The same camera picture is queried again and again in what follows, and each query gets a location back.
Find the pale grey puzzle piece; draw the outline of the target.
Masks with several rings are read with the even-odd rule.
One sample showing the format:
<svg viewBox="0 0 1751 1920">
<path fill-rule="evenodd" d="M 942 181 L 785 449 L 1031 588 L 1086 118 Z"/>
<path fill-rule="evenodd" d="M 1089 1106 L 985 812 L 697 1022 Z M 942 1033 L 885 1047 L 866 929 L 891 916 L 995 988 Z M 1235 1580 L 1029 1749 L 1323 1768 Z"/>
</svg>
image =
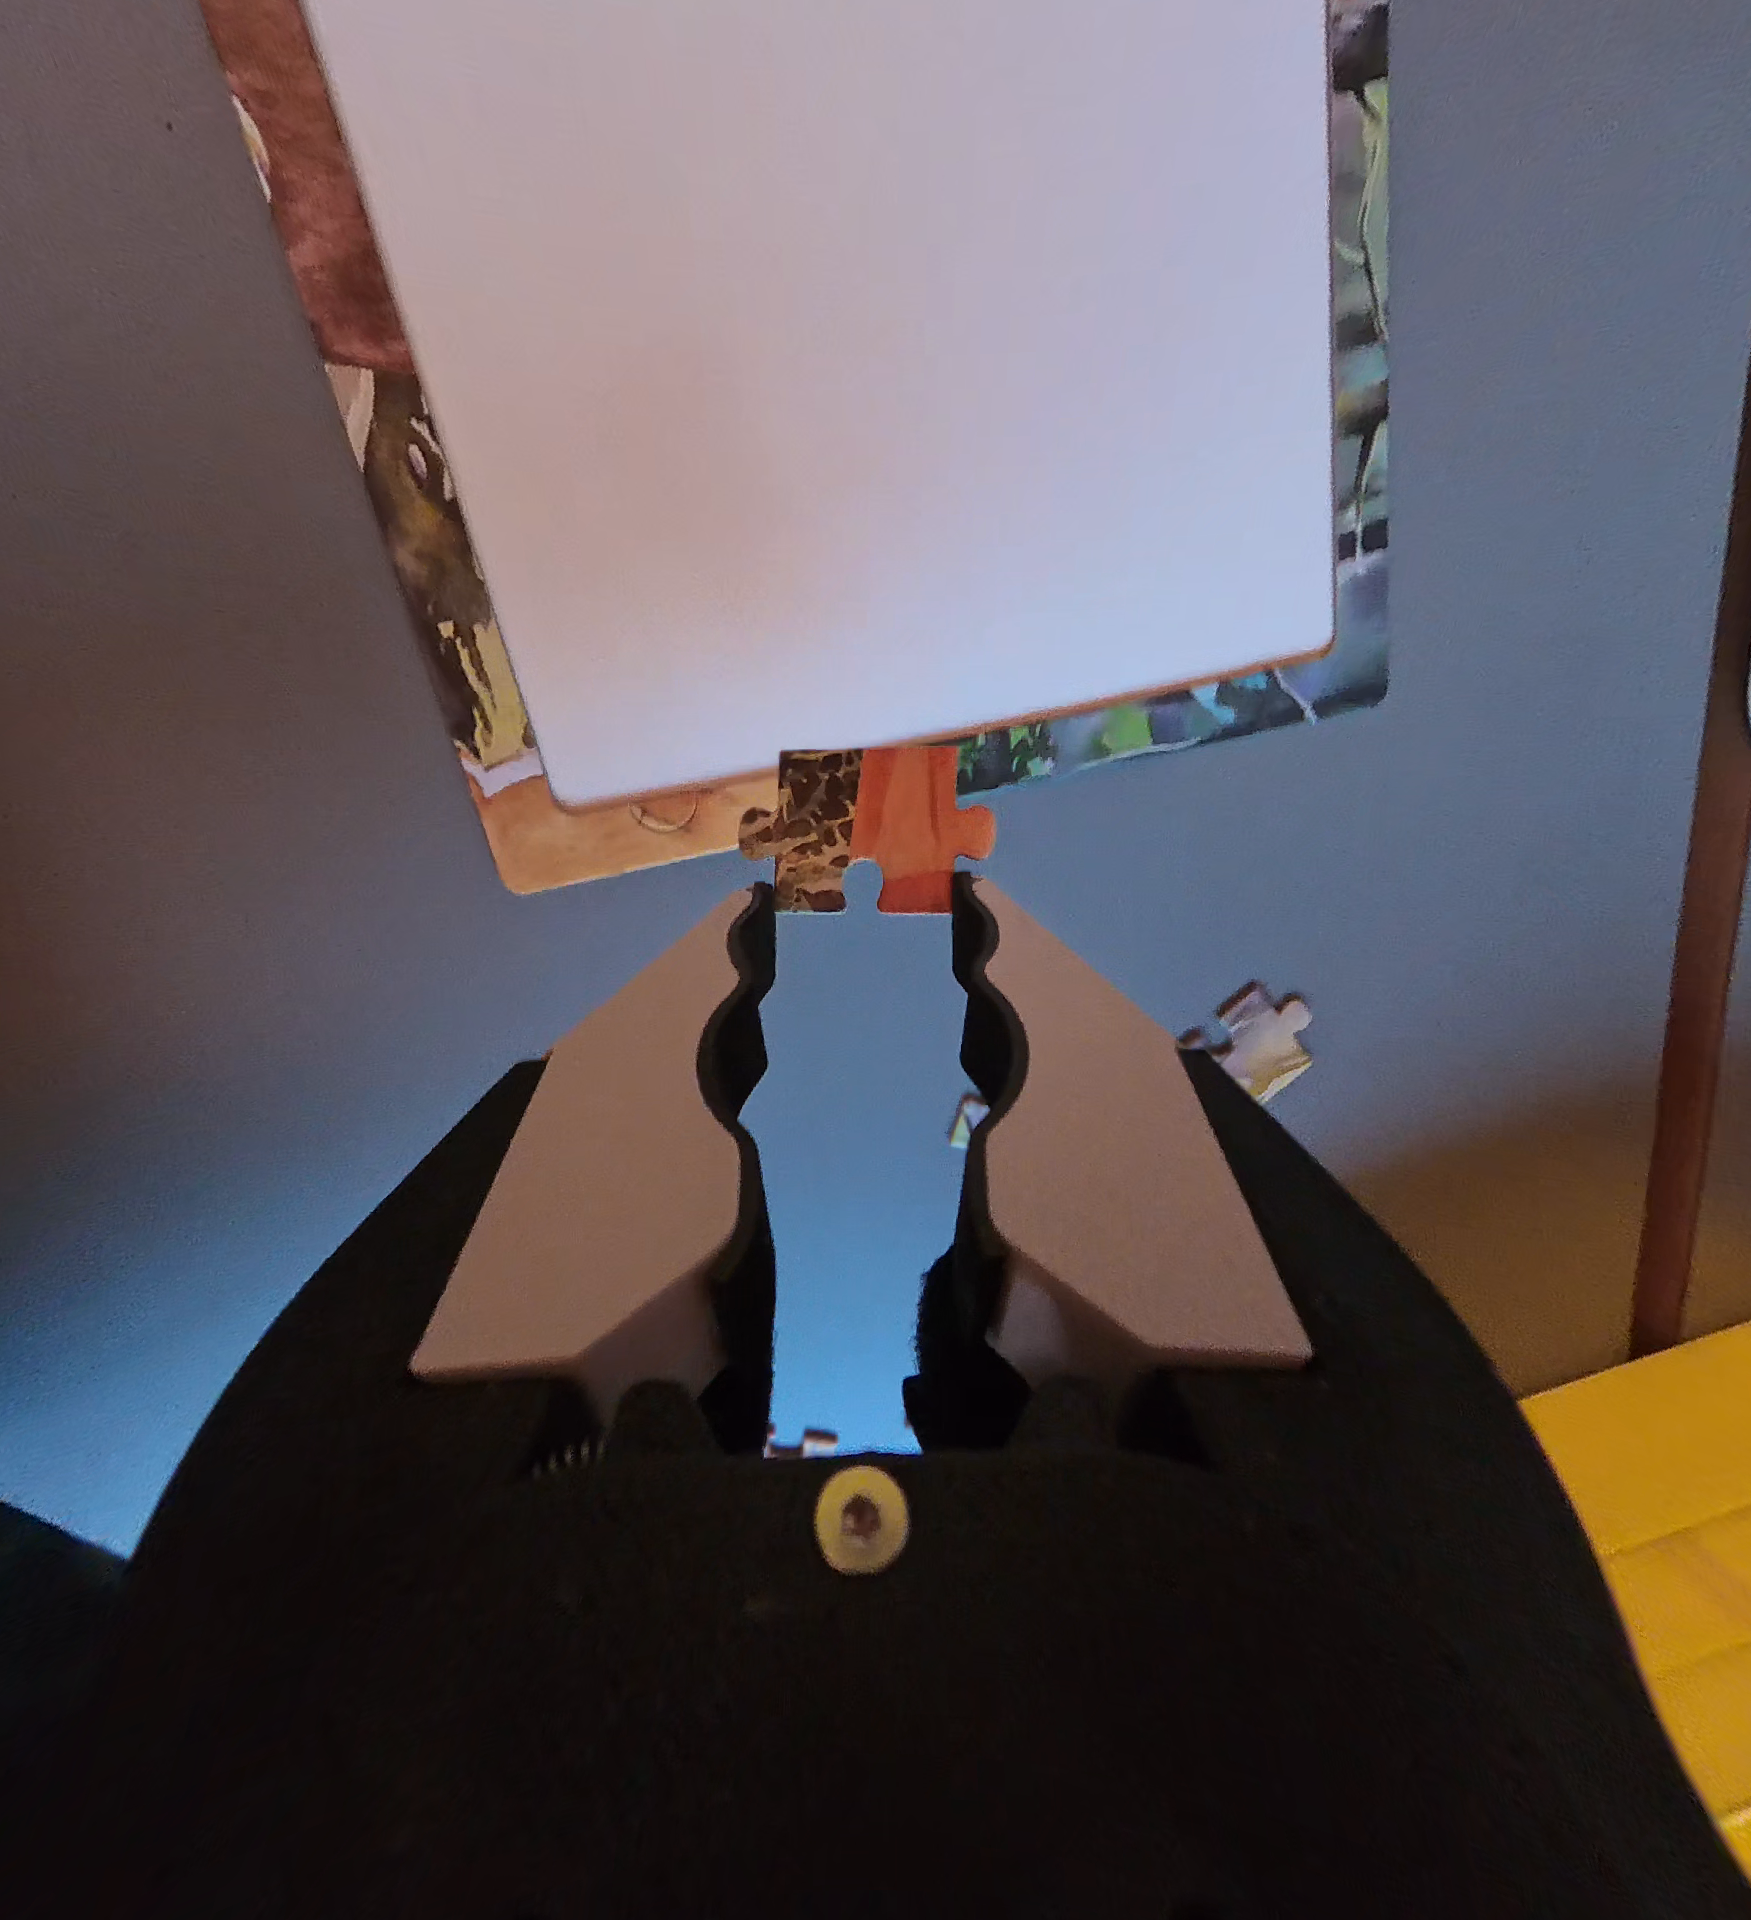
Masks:
<svg viewBox="0 0 1751 1920">
<path fill-rule="evenodd" d="M 1308 1027 L 1314 1008 L 1303 997 L 1246 983 L 1213 1017 L 1182 1028 L 1177 1048 L 1213 1059 L 1252 1102 L 1269 1106 L 1314 1066 Z"/>
</svg>

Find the red dark puzzle piece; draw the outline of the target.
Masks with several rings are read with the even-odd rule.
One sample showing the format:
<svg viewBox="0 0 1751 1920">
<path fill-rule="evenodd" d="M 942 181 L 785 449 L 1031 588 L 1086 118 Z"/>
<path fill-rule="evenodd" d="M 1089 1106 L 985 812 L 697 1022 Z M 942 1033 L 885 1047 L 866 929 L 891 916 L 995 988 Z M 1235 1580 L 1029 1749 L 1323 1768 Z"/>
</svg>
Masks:
<svg viewBox="0 0 1751 1920">
<path fill-rule="evenodd" d="M 959 857 L 995 843 L 993 812 L 959 804 L 959 763 L 959 745 L 783 755 L 780 797 L 741 816 L 737 852 L 771 862 L 783 916 L 846 911 L 860 862 L 883 871 L 878 911 L 949 916 Z"/>
</svg>

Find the puzzle frame board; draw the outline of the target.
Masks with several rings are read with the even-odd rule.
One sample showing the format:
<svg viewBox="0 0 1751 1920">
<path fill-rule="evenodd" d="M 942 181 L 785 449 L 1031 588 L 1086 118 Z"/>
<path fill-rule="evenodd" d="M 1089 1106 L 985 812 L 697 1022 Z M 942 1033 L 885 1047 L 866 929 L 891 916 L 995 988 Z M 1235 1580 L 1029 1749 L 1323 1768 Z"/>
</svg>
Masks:
<svg viewBox="0 0 1751 1920">
<path fill-rule="evenodd" d="M 1386 3 L 200 3 L 487 855 L 1390 684 Z"/>
</svg>

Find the yellow plastic bin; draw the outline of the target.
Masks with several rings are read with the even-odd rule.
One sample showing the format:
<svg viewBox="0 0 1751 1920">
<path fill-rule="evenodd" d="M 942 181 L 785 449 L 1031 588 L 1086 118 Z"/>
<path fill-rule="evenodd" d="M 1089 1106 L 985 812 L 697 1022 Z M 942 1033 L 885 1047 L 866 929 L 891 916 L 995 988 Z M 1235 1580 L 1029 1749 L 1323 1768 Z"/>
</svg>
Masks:
<svg viewBox="0 0 1751 1920">
<path fill-rule="evenodd" d="M 1520 1404 L 1697 1796 L 1751 1877 L 1751 1324 Z"/>
</svg>

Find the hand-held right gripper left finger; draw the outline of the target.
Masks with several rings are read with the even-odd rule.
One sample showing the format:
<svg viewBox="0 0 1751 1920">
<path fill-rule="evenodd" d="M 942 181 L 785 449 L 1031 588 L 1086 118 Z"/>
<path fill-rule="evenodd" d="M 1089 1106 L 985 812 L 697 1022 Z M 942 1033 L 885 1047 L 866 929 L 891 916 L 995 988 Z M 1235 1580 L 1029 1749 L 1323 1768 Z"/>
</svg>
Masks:
<svg viewBox="0 0 1751 1920">
<path fill-rule="evenodd" d="M 765 1441 L 776 1260 L 741 1113 L 767 1069 L 771 983 L 760 881 L 550 1047 L 415 1379 L 565 1379 L 601 1422 L 670 1384 L 714 1441 Z"/>
</svg>

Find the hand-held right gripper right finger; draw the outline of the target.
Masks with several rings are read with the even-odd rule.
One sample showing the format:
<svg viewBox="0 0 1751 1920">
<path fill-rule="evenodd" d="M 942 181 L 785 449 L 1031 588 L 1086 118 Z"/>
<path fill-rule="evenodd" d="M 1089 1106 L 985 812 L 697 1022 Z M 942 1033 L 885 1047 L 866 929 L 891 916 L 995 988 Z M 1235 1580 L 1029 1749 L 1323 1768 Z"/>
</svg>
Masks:
<svg viewBox="0 0 1751 1920">
<path fill-rule="evenodd" d="M 1314 1344 L 1177 1038 L 995 881 L 951 881 L 982 1123 L 946 1251 L 946 1422 L 1049 1379 L 1123 1406 L 1178 1368 L 1294 1374 Z"/>
</svg>

